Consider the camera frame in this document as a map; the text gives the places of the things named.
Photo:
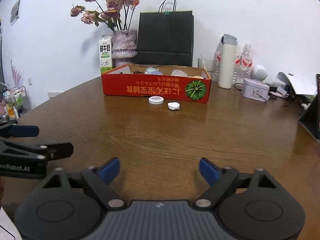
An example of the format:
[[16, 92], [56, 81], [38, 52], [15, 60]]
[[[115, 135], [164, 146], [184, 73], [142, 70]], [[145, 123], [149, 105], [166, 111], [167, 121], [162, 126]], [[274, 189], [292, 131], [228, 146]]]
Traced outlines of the person's left hand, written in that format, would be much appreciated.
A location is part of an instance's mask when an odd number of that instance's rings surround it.
[[0, 178], [0, 205], [2, 203], [2, 198], [4, 196], [4, 189], [5, 189], [5, 181], [4, 178]]

